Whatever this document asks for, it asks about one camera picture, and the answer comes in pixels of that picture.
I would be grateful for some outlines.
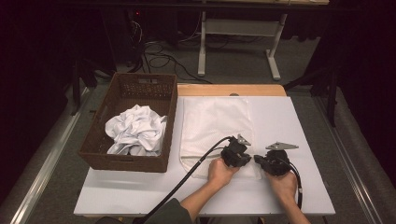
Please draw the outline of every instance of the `black wire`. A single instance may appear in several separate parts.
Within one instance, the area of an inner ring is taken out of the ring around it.
[[[183,177],[183,179],[181,179],[181,181],[175,186],[174,189],[172,189],[171,192],[169,192],[168,195],[166,195],[166,197],[163,198],[163,200],[157,204],[157,206],[155,206],[147,215],[145,215],[144,217],[140,218],[139,220],[137,220],[137,222],[135,224],[143,224],[145,223],[154,213],[157,212],[158,209],[160,209],[160,207],[162,207],[171,197],[172,195],[175,194],[175,192],[180,189],[180,187],[184,184],[184,182],[187,181],[187,179],[192,175],[192,173],[198,168],[199,165],[201,165],[201,163],[206,159],[207,155],[209,155],[212,151],[219,149],[216,148],[216,146],[218,146],[220,143],[222,143],[223,141],[227,140],[227,139],[232,139],[230,136],[229,137],[224,137],[221,140],[219,140],[212,148],[210,148],[203,157],[201,157],[200,160],[198,160],[197,163],[195,163],[194,166],[192,166],[192,168],[189,170],[189,172]]]
[[[201,45],[201,40],[197,39],[197,37],[200,37],[200,35],[196,35],[194,37],[190,37],[189,39],[179,41],[178,44],[186,46],[186,47],[199,46],[199,45]]]
[[[327,218],[325,216],[323,216],[322,219],[323,219],[325,224],[329,224],[329,222],[327,222]]]
[[[286,165],[289,166],[289,168],[294,172],[294,174],[297,177],[297,193],[298,193],[298,197],[297,197],[297,205],[298,207],[301,209],[301,207],[303,206],[303,186],[301,183],[301,178],[300,178],[300,174],[298,173],[297,168],[294,166],[293,163],[291,162],[286,162],[282,159],[280,159],[279,157],[276,157],[277,160],[282,161],[283,163],[285,163]]]
[[[137,72],[137,70],[139,70],[142,66],[143,66],[143,59],[142,59],[142,57],[140,57],[140,58],[137,60],[136,64],[134,65],[134,68],[133,68],[133,69],[130,69],[130,70],[128,71],[128,73],[135,73],[135,72]]]
[[[161,47],[161,48],[160,48],[159,50],[157,50],[156,52],[151,52],[151,53],[146,52],[146,50],[147,50],[148,48],[150,48],[151,46],[159,46],[159,47]],[[183,64],[179,63],[173,56],[171,56],[171,55],[169,55],[169,54],[163,53],[163,46],[162,46],[161,44],[159,44],[159,43],[153,43],[153,44],[148,45],[148,46],[145,48],[145,53],[147,53],[148,55],[154,56],[154,58],[152,58],[152,59],[150,59],[150,60],[148,61],[148,66],[151,66],[151,67],[153,67],[153,68],[162,68],[162,67],[165,67],[166,65],[168,65],[170,62],[173,62],[173,63],[174,63],[174,71],[175,71],[175,74],[177,75],[178,78],[180,78],[180,79],[182,79],[182,80],[200,81],[200,82],[204,82],[204,83],[207,83],[207,84],[212,84],[212,82],[210,82],[210,81],[208,81],[208,80],[205,80],[205,79],[203,79],[203,78],[199,78],[199,77],[196,77],[196,76],[192,75],[192,74],[187,70],[187,68],[186,68]],[[158,59],[166,59],[167,61],[166,61],[165,63],[161,64],[161,65],[158,65],[158,66],[153,65],[152,62],[153,62],[154,60],[158,60]],[[181,76],[177,73],[177,65],[179,65],[181,68],[183,68],[183,70],[185,71],[185,73],[186,73],[189,77],[192,77],[192,78],[184,78],[184,77],[181,77]]]
[[[209,38],[212,39],[215,43],[223,42],[223,41],[225,41],[225,42],[219,47],[213,47],[213,46],[210,46],[209,44],[206,44],[206,46],[210,49],[222,49],[230,43],[249,44],[249,43],[258,42],[258,41],[264,39],[263,36],[254,36],[251,40],[243,40],[243,39],[239,39],[239,38],[233,38],[235,36],[240,36],[240,35],[209,35]]]
[[[146,65],[148,66],[148,72],[151,73],[151,69],[149,68],[148,57],[146,57],[146,53],[143,53],[143,57],[145,58]]]

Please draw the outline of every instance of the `wrist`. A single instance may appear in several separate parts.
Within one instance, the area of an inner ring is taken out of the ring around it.
[[[288,194],[281,194],[281,195],[276,195],[276,197],[279,199],[279,202],[285,207],[285,206],[291,206],[291,205],[297,205],[295,202],[295,199],[292,195]]]
[[[216,181],[207,181],[206,183],[205,183],[205,187],[207,188],[207,189],[209,189],[209,190],[212,190],[212,191],[215,191],[215,192],[218,192],[219,190],[221,190],[223,187],[224,187],[224,185],[222,185],[222,184],[220,184],[220,183],[217,183]]]

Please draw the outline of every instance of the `folded white towel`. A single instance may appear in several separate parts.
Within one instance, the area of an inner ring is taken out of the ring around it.
[[[187,97],[183,100],[183,130],[180,144],[180,161],[186,171],[220,139],[227,136],[236,137],[239,133],[251,144],[246,153],[255,154],[253,130],[248,113],[248,100],[242,97]],[[229,145],[224,141],[219,147]],[[207,178],[210,162],[220,156],[222,149],[215,150],[191,175],[192,177]],[[260,179],[260,170],[251,160],[242,167],[236,178]]]
[[[106,133],[114,139],[108,154],[158,156],[161,154],[166,116],[149,106],[135,105],[106,123]]]

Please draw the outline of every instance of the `black curtain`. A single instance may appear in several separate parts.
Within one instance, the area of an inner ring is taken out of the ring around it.
[[[396,186],[396,3],[340,1],[339,7],[359,10],[332,15],[305,73],[337,62],[338,86],[370,148]]]
[[[12,189],[67,103],[71,60],[51,1],[0,5],[0,202]]]

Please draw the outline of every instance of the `sleeve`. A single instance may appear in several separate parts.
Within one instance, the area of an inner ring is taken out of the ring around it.
[[[172,199],[154,213],[145,224],[192,224],[189,211],[180,205],[177,199]]]

